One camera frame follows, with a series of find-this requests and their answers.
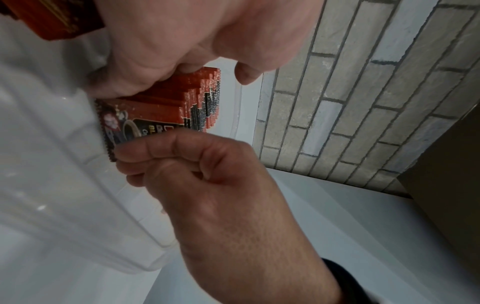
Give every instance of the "white brick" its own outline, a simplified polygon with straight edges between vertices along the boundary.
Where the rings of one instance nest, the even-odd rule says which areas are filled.
[[[480,57],[480,15],[471,21],[441,67],[468,69]]]
[[[438,0],[402,0],[372,60],[400,61],[437,2]]]
[[[263,74],[260,90],[260,102],[258,103],[258,111],[256,118],[258,120],[267,121],[270,108],[270,100],[272,100],[272,91],[274,89],[276,71],[266,72]]]
[[[292,170],[306,132],[304,129],[288,127],[275,169],[288,172]]]
[[[293,167],[292,173],[308,175],[316,160],[316,157],[300,154],[296,160],[295,167]]]
[[[441,4],[457,4],[464,6],[477,6],[480,5],[480,0],[441,0]]]
[[[465,10],[436,9],[380,96],[378,104],[401,108],[472,14]]]
[[[397,146],[377,143],[361,166],[350,177],[347,184],[365,187],[366,183],[385,165],[397,149]]]
[[[351,173],[356,169],[356,167],[356,165],[338,162],[338,164],[335,166],[335,169],[328,177],[328,180],[331,182],[343,184],[349,178]]]
[[[321,152],[320,158],[316,162],[315,167],[313,167],[310,176],[326,179],[349,142],[350,139],[346,137],[333,134],[330,135],[330,138],[326,142],[325,148]]]
[[[392,76],[394,66],[369,63],[343,110],[334,132],[352,136]]]
[[[396,173],[379,171],[365,188],[373,191],[383,191],[397,176],[398,174]]]
[[[262,145],[264,144],[265,125],[265,122],[259,120],[257,120],[255,124],[255,133],[253,135],[252,147],[258,157],[260,157],[260,150],[262,149]]]
[[[394,111],[372,109],[360,126],[357,135],[343,154],[341,160],[360,164],[396,114]]]
[[[433,72],[380,140],[401,145],[461,78],[460,73]]]
[[[313,51],[337,54],[359,0],[327,1],[320,20]]]
[[[296,93],[299,87],[300,78],[304,71],[305,62],[312,44],[315,28],[313,28],[303,43],[300,52],[289,63],[284,65],[278,71],[278,78],[276,80],[275,90]]]
[[[395,179],[390,186],[388,186],[385,190],[385,193],[392,194],[392,195],[401,195],[405,196],[408,195],[408,191],[405,187],[399,182],[398,179]]]
[[[429,117],[384,167],[402,173],[415,162],[455,121]]]
[[[309,126],[333,64],[333,58],[310,57],[290,125],[303,128]]]
[[[322,100],[308,130],[302,153],[317,156],[329,138],[330,131],[342,110],[342,104]]]
[[[361,3],[325,97],[347,99],[392,9],[393,5],[388,4]]]
[[[278,149],[263,147],[263,149],[261,150],[260,161],[263,165],[265,165],[265,167],[274,168],[278,155],[279,155]]]
[[[435,114],[460,118],[480,99],[480,62],[473,67],[447,98]]]
[[[274,94],[270,117],[266,124],[264,145],[272,148],[281,147],[293,104],[293,96],[280,93]]]

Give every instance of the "person's right hand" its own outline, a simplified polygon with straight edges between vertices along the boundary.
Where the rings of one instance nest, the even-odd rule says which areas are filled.
[[[215,299],[340,303],[338,283],[248,144],[177,129],[114,152],[127,181],[161,202],[190,273]]]
[[[129,96],[225,57],[249,84],[287,63],[318,20],[324,0],[95,0],[111,54],[90,78],[95,98]]]

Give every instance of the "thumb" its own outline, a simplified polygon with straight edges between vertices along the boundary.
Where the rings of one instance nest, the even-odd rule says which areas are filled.
[[[155,161],[146,170],[143,182],[171,217],[188,212],[207,187],[184,163],[172,158]]]
[[[127,56],[119,55],[114,49],[107,65],[88,76],[88,84],[84,89],[91,97],[100,99],[131,96],[148,89],[156,81],[169,78],[175,67],[175,63],[164,68],[143,66]]]
[[[241,62],[238,62],[235,67],[236,79],[244,86],[251,84],[262,74],[262,71],[254,69],[251,66]]]

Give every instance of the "transparent plastic box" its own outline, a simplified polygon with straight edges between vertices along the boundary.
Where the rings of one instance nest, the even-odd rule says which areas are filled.
[[[135,273],[178,251],[162,207],[108,159],[93,100],[79,89],[109,53],[105,30],[47,42],[0,16],[0,221],[93,261]],[[234,138],[242,89],[220,59],[220,115]]]

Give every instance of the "brick backsplash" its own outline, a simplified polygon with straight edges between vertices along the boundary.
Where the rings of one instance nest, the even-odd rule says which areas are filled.
[[[397,176],[480,100],[480,0],[326,0],[263,77],[269,168],[406,196]]]

